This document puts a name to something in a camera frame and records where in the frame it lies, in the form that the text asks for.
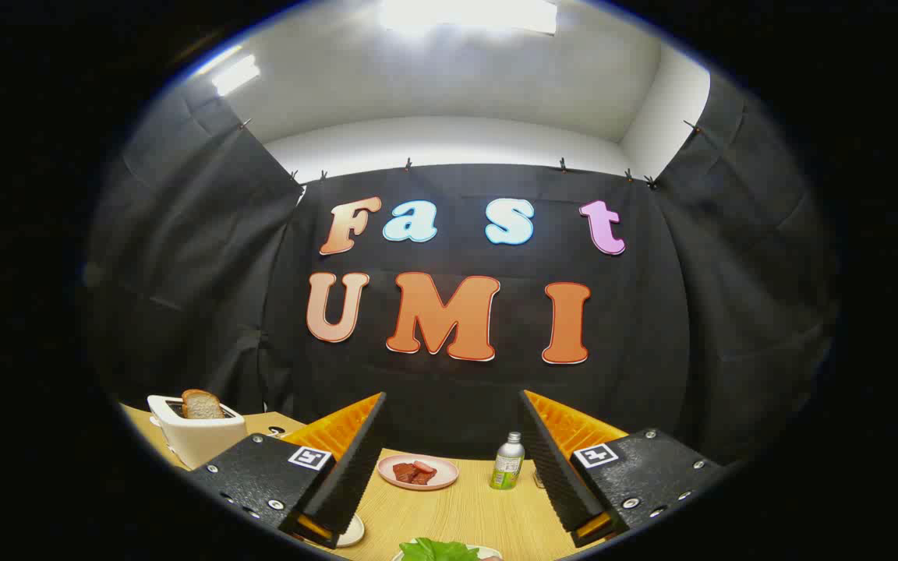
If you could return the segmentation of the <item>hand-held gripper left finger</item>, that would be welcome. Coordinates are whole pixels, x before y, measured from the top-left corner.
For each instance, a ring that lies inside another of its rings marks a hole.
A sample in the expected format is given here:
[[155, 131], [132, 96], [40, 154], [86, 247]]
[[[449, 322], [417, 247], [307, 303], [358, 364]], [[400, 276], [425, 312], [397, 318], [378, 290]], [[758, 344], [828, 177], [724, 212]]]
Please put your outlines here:
[[281, 438], [246, 436], [186, 475], [257, 523], [334, 549], [384, 449], [386, 400], [378, 392]]

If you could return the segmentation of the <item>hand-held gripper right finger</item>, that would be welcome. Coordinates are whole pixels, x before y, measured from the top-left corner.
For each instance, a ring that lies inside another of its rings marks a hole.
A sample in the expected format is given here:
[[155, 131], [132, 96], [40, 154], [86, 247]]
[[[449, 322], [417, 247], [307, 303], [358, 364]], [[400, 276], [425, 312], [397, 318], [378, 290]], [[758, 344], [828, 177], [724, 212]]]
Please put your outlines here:
[[519, 402], [524, 447], [574, 546], [649, 526], [726, 474], [666, 431], [628, 433], [530, 390]]

